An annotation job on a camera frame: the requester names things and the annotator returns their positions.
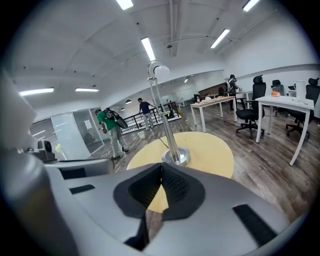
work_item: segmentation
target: backpack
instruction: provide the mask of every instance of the backpack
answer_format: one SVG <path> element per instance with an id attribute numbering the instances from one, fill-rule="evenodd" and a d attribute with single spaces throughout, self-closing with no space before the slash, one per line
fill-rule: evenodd
<path id="1" fill-rule="evenodd" d="M 229 83 L 229 81 L 231 81 L 232 80 L 232 78 L 231 79 L 229 79 L 228 81 L 226 81 L 226 85 L 227 85 L 227 92 L 229 93 L 230 91 L 231 91 L 231 89 L 233 88 L 233 86 L 231 87 L 230 86 L 230 83 Z"/>

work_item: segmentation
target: green shirt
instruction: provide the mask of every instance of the green shirt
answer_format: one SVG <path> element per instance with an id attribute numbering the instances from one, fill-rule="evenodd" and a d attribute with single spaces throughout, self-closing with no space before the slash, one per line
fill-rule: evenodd
<path id="1" fill-rule="evenodd" d="M 101 125 L 101 122 L 104 122 L 106 124 L 106 129 L 110 131 L 112 128 L 114 128 L 117 123 L 114 120 L 110 120 L 107 118 L 106 112 L 101 111 L 96 116 L 98 118 L 99 124 Z"/>

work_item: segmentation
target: pants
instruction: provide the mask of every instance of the pants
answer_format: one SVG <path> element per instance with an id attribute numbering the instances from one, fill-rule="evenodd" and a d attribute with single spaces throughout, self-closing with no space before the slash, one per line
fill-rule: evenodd
<path id="1" fill-rule="evenodd" d="M 110 138 L 111 138 L 111 146 L 112 146 L 114 158 L 119 156 L 118 141 L 125 150 L 128 149 L 126 140 L 121 134 L 121 129 L 119 125 L 116 125 L 110 130 Z"/>
<path id="2" fill-rule="evenodd" d="M 148 119 L 149 119 L 151 128 L 154 126 L 154 122 L 152 121 L 152 118 L 151 118 L 151 113 L 146 113 L 143 115 L 143 120 L 144 120 L 144 124 L 145 124 L 146 129 L 149 129 Z"/>
<path id="3" fill-rule="evenodd" d="M 234 109 L 234 100 L 233 99 L 230 100 L 229 103 L 230 103 L 230 109 L 233 110 Z M 237 110 L 237 97 L 235 97 L 235 110 Z"/>

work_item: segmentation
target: man in green shirt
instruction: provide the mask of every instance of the man in green shirt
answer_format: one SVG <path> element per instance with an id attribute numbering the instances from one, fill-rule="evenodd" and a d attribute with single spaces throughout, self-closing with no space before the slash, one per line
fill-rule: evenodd
<path id="1" fill-rule="evenodd" d="M 129 152 L 127 143 L 125 138 L 122 136 L 121 129 L 119 124 L 114 121 L 113 119 L 108 119 L 106 115 L 106 111 L 101 111 L 100 109 L 95 111 L 96 117 L 99 121 L 99 124 L 102 126 L 103 133 L 107 133 L 107 130 L 110 134 L 111 139 L 111 146 L 113 151 L 113 156 L 111 157 L 112 160 L 120 158 L 119 155 L 119 147 L 118 141 L 122 146 L 122 152 Z"/>

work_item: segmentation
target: desk leg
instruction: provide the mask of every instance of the desk leg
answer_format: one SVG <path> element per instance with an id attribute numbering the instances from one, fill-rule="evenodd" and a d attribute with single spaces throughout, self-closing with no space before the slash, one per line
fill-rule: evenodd
<path id="1" fill-rule="evenodd" d="M 303 125 L 301 138 L 300 138 L 298 146 L 296 147 L 294 155 L 293 155 L 293 157 L 291 159 L 291 162 L 290 162 L 291 166 L 294 164 L 295 160 L 297 159 L 297 156 L 298 156 L 298 154 L 300 152 L 302 144 L 304 143 L 304 140 L 305 140 L 305 137 L 306 137 L 306 133 L 307 133 L 307 129 L 308 129 L 308 124 L 309 124 L 309 117 L 310 117 L 310 110 L 307 113 L 305 113 L 305 119 L 304 119 L 304 125 Z"/>
<path id="2" fill-rule="evenodd" d="M 272 120 L 274 114 L 274 106 L 270 106 L 270 117 L 269 117 L 269 127 L 268 127 L 268 134 L 271 134 L 271 127 L 272 127 Z"/>
<path id="3" fill-rule="evenodd" d="M 194 123 L 194 125 L 196 126 L 197 123 L 196 123 L 195 111 L 194 111 L 194 108 L 193 108 L 193 107 L 191 107 L 191 112 L 192 112 L 192 117 L 193 117 L 193 123 Z"/>
<path id="4" fill-rule="evenodd" d="M 200 116 L 201 116 L 201 121 L 202 121 L 202 129 L 203 129 L 203 132 L 205 133 L 206 132 L 206 124 L 205 124 L 204 111 L 203 111 L 202 107 L 200 107 Z"/>
<path id="5" fill-rule="evenodd" d="M 262 104 L 259 102 L 259 121 L 258 121 L 258 131 L 256 133 L 256 143 L 259 143 L 260 141 L 260 135 L 261 135 L 261 121 L 262 121 Z"/>
<path id="6" fill-rule="evenodd" d="M 249 93 L 246 93 L 245 94 L 245 96 L 246 96 L 246 106 L 248 107 L 248 110 L 250 109 L 250 104 L 249 104 Z"/>
<path id="7" fill-rule="evenodd" d="M 234 114 L 234 121 L 236 122 L 237 121 L 237 115 L 236 115 L 236 112 L 237 112 L 237 102 L 236 102 L 236 97 L 234 97 L 233 99 L 233 114 Z"/>
<path id="8" fill-rule="evenodd" d="M 219 105 L 220 105 L 220 117 L 224 117 L 224 114 L 222 114 L 222 104 L 221 104 L 221 102 L 219 103 Z"/>

